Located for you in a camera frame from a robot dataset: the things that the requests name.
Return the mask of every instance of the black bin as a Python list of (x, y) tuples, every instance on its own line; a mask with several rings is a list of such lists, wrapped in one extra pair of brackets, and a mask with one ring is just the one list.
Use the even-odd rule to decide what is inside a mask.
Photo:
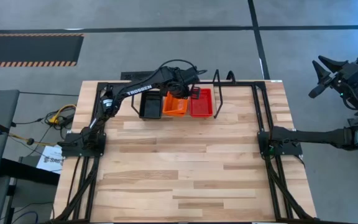
[(162, 96), (159, 91), (146, 91), (140, 99), (139, 118), (160, 119), (162, 115)]

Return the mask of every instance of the yellow cable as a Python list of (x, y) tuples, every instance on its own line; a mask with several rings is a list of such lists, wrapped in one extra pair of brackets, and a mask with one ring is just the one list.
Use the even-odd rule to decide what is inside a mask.
[[(10, 137), (23, 140), (23, 141), (25, 141), (26, 143), (29, 141), (29, 139), (23, 138), (22, 136), (18, 136), (18, 135), (16, 135), (16, 134), (9, 133), (8, 135), (9, 135)], [(40, 146), (54, 146), (54, 145), (56, 145), (55, 143), (52, 144), (52, 143), (37, 142), (37, 141), (34, 141), (33, 144), (38, 144), (38, 145), (40, 145)]]
[(60, 108), (60, 109), (57, 111), (57, 113), (56, 113), (53, 117), (51, 117), (51, 118), (49, 119), (49, 122), (50, 122), (51, 124), (59, 124), (59, 120), (58, 120), (57, 118), (59, 117), (59, 115), (60, 115), (60, 113), (62, 112), (62, 110), (64, 110), (65, 108), (68, 108), (68, 107), (77, 108), (75, 105), (65, 105), (65, 106), (63, 106), (62, 108)]
[[(74, 107), (74, 108), (77, 108), (75, 105), (65, 105), (65, 106), (62, 106), (58, 111), (57, 113), (49, 119), (49, 122), (52, 123), (52, 124), (59, 124), (59, 120), (57, 119), (60, 115), (60, 113), (62, 112), (62, 110), (64, 110), (65, 108), (68, 108), (68, 107)], [(14, 138), (17, 138), (17, 139), (20, 139), (20, 140), (23, 140), (25, 142), (28, 142), (29, 139), (27, 138), (23, 138), (22, 136), (18, 136), (16, 134), (12, 134), (12, 133), (9, 133), (9, 136), (10, 137), (14, 137)], [(56, 145), (55, 143), (52, 144), (52, 143), (46, 143), (46, 142), (37, 142), (37, 141), (34, 141), (34, 144), (38, 144), (40, 146), (54, 146)]]

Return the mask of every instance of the orange bin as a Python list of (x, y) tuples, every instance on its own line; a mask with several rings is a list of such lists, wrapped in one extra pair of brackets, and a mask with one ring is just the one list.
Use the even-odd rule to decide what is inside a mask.
[(168, 116), (184, 116), (187, 111), (187, 104), (188, 99), (177, 99), (168, 92), (162, 113)]

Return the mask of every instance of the wooden tabletop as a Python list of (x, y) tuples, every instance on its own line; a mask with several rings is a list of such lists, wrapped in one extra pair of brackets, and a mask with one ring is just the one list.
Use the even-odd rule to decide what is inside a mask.
[[(97, 83), (82, 84), (74, 133), (90, 123)], [(283, 83), (266, 81), (266, 87), (274, 125), (293, 128)], [(214, 93), (219, 105), (217, 87)], [(106, 123), (108, 143), (99, 164), (91, 221), (274, 220), (266, 168), (257, 144), (259, 128), (251, 87), (225, 86), (222, 93), (224, 104), (216, 119), (143, 121), (131, 108), (131, 98), (126, 98), (117, 116)], [(261, 93), (259, 100), (265, 111)], [(136, 107), (139, 101), (140, 95), (136, 95)], [(265, 114), (263, 118), (268, 127)], [(289, 191), (315, 217), (305, 168), (293, 156), (282, 156), (282, 160)], [(66, 206), (75, 162), (76, 158), (64, 161), (54, 203), (57, 215)], [(278, 197), (284, 217), (281, 193)], [(80, 217), (84, 217), (87, 196), (83, 199)]]

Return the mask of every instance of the gray floor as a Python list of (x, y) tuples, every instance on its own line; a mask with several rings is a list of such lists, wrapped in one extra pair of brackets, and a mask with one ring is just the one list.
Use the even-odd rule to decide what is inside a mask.
[[(358, 25), (358, 1), (254, 0), (260, 26)], [(70, 29), (152, 26), (251, 26), (246, 0), (0, 0), (0, 29)], [(346, 125), (352, 111), (332, 90), (308, 97), (317, 77), (312, 60), (358, 56), (358, 30), (261, 31), (271, 79), (283, 80), (297, 129), (325, 131)], [(253, 31), (151, 32), (86, 34), (78, 66), (67, 68), (0, 68), (0, 90), (78, 94), (83, 80), (118, 79), (121, 71), (153, 70), (183, 58), (199, 68), (237, 79), (261, 79)], [(75, 103), (72, 96), (21, 94), (15, 121), (30, 121)], [(39, 138), (42, 124), (21, 126), (15, 133)], [(60, 140), (50, 131), (45, 141)], [(306, 172), (317, 214), (324, 220), (358, 222), (358, 151), (303, 144)], [(9, 141), (5, 157), (29, 150)]]

